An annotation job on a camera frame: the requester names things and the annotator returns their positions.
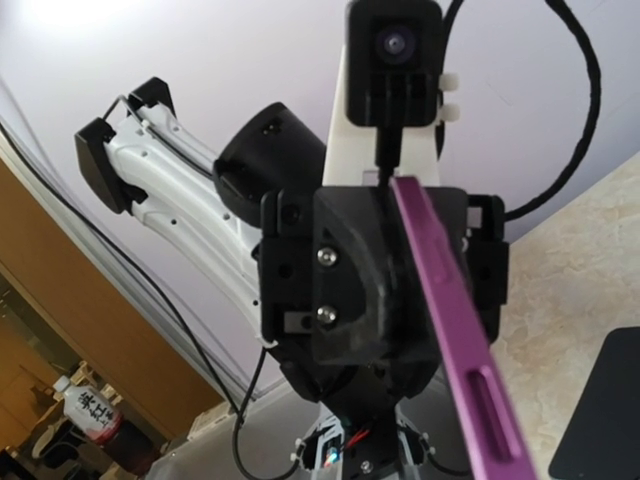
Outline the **purple-edged smartphone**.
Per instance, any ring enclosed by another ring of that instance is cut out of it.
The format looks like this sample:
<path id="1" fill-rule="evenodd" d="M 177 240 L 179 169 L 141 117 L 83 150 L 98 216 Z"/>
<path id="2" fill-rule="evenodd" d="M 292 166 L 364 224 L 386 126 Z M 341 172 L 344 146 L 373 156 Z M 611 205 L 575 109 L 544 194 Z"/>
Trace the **purple-edged smartphone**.
<path id="1" fill-rule="evenodd" d="M 446 229 L 413 177 L 391 188 L 476 479 L 537 477 Z"/>

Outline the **black phone case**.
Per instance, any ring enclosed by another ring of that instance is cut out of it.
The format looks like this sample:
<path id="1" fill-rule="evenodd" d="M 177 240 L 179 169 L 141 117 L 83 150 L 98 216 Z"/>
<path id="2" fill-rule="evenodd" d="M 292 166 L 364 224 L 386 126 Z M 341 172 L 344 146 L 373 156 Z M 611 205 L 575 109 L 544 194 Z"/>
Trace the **black phone case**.
<path id="1" fill-rule="evenodd" d="M 552 479 L 639 477 L 639 329 L 605 338 L 548 467 Z"/>

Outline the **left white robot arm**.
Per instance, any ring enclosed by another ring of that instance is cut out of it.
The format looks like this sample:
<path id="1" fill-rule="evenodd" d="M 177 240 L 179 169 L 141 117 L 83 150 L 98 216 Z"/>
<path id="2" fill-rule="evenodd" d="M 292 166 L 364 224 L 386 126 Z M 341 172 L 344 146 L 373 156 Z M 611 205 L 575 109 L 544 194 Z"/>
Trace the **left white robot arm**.
<path id="1" fill-rule="evenodd" d="M 438 369 L 457 409 L 504 401 L 489 351 L 506 301 L 500 199 L 435 182 L 435 133 L 334 115 L 325 145 L 287 107 L 258 113 L 216 155 L 152 78 L 118 124 L 75 136 L 80 170 L 112 212 L 156 232 L 231 300 L 303 398 L 361 424 Z"/>

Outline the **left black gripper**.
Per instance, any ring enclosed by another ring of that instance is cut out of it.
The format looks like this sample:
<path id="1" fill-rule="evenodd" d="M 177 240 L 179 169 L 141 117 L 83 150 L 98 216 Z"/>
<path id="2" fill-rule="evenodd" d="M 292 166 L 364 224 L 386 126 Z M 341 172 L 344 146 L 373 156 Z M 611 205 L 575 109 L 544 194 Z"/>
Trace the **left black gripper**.
<path id="1" fill-rule="evenodd" d="M 280 190 L 261 202 L 261 333 L 303 399 L 384 415 L 441 363 L 394 194 Z"/>

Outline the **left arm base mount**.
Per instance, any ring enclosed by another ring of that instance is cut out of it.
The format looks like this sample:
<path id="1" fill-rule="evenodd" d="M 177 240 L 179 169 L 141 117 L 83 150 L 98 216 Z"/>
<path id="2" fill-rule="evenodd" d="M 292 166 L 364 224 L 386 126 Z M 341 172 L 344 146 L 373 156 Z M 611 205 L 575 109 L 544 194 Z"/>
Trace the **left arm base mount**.
<path id="1" fill-rule="evenodd" d="M 436 460 L 436 449 L 396 409 L 352 432 L 325 406 L 309 431 L 295 441 L 290 459 L 311 479 L 436 479 L 465 476 Z"/>

